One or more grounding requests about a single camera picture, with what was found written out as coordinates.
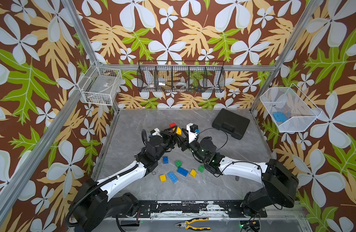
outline yellow lego brick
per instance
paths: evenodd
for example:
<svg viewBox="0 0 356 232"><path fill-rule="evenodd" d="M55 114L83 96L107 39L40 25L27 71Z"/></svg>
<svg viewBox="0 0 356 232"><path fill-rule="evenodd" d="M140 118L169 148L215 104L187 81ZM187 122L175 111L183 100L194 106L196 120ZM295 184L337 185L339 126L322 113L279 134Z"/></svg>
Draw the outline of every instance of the yellow lego brick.
<svg viewBox="0 0 356 232"><path fill-rule="evenodd" d="M192 169L192 171L190 172L190 175L191 175L193 178L195 178L196 174L197 174L197 172Z"/></svg>
<svg viewBox="0 0 356 232"><path fill-rule="evenodd" d="M160 181L161 181L161 182L164 182L164 181L166 181L166 177L165 177L165 174L163 174L163 175L161 175L161 176L160 176Z"/></svg>
<svg viewBox="0 0 356 232"><path fill-rule="evenodd" d="M179 127L177 127L177 134L179 134L180 136L182 135L182 130L179 128Z"/></svg>

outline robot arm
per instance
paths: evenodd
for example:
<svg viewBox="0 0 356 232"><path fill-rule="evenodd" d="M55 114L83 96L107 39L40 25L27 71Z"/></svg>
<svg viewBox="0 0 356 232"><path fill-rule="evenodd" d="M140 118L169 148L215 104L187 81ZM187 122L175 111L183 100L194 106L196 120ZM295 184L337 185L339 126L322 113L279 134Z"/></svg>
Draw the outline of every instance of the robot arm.
<svg viewBox="0 0 356 232"><path fill-rule="evenodd" d="M134 216L139 201L130 193L125 193L122 197L114 197L115 194L152 172L157 167L158 160L169 149L174 149L175 145L182 151L189 149L195 159L213 175L234 175L262 183L263 188L246 194L240 206L245 215L253 217L263 207L275 203L284 207L294 206L298 179L280 162L273 159L268 163L234 160L217 153L211 137L205 137L199 143L197 125L190 123L187 129L182 129L186 137L178 135L177 128L175 126L163 131L156 128L151 131L149 141L143 130L142 141L145 146L135 155L136 160L107 178L96 182L88 179L70 206L65 218L66 225L80 225L85 231L91 231L104 218L118 214ZM78 223L69 222L71 214Z"/></svg>

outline gray marble table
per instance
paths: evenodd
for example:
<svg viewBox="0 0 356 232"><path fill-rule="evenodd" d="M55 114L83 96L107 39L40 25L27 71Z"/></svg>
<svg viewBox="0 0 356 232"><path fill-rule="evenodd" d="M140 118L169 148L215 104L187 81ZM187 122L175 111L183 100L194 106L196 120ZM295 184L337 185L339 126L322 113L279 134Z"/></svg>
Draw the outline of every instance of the gray marble table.
<svg viewBox="0 0 356 232"><path fill-rule="evenodd" d="M234 111L246 118L251 115L248 110ZM217 110L121 110L120 118L115 128L115 133L111 140L111 145L107 151L99 178L105 178L125 166L134 159L134 155L139 153L143 147L141 131L149 131L154 128L161 130L169 127L175 122L180 128L188 123L194 123L203 131L210 128ZM266 162L270 159L268 148L263 141L263 136L259 134L257 125L250 120L250 124L244 137L241 140L229 136L227 144L219 150L222 155L229 156L237 160L251 162ZM213 143L219 148L226 141L226 135L222 131L215 129L203 132L200 137L211 136ZM139 200L239 200L245 197L249 191L255 191L262 187L262 184L240 178L235 180L235 176L214 177L207 170L200 173L197 169L200 164L194 160L189 150L181 151L178 147L165 154L169 157L169 164L164 165L162 159L156 167L156 175L148 174L140 180L128 185L119 194L131 192ZM195 178L189 174L187 177L177 173L174 163L180 160L182 167L188 171L195 169L198 173ZM172 183L167 174L172 171L178 181ZM161 183L159 175L166 175L166 182Z"/></svg>

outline wire basket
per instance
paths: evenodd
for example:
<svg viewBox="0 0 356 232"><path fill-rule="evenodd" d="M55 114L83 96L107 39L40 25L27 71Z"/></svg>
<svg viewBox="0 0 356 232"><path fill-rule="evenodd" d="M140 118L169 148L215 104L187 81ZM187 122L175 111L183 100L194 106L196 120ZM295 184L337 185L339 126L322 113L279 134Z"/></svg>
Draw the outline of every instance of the wire basket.
<svg viewBox="0 0 356 232"><path fill-rule="evenodd" d="M216 65L208 65L208 62L202 64L197 61L185 62L192 64L159 65L142 64L142 61L139 61L138 90L140 92L222 92L224 90L224 62L222 65L217 65L218 62L214 63Z"/></svg>
<svg viewBox="0 0 356 232"><path fill-rule="evenodd" d="M280 132L306 131L322 112L304 92L295 92L292 86L269 88L260 100Z"/></svg>
<svg viewBox="0 0 356 232"><path fill-rule="evenodd" d="M122 80L120 69L92 67L88 69L83 78L88 78L80 90L86 103L113 104Z"/></svg>

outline blue object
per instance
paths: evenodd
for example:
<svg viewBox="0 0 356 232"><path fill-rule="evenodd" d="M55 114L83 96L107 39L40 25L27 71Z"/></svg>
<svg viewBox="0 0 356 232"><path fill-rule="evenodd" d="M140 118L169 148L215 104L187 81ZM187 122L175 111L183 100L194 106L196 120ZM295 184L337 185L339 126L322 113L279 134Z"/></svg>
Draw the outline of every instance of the blue object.
<svg viewBox="0 0 356 232"><path fill-rule="evenodd" d="M177 177L174 175L174 173L169 172L168 173L169 178L173 181L173 183L176 183L178 181Z"/></svg>
<svg viewBox="0 0 356 232"><path fill-rule="evenodd" d="M188 171L186 169L183 169L181 167L178 168L177 172L181 175L187 176Z"/></svg>
<svg viewBox="0 0 356 232"><path fill-rule="evenodd" d="M276 122L280 122L280 123L283 123L283 122L286 122L287 121L287 117L284 113L281 113L281 112L275 112L273 113L273 117L274 119L276 120Z"/></svg>

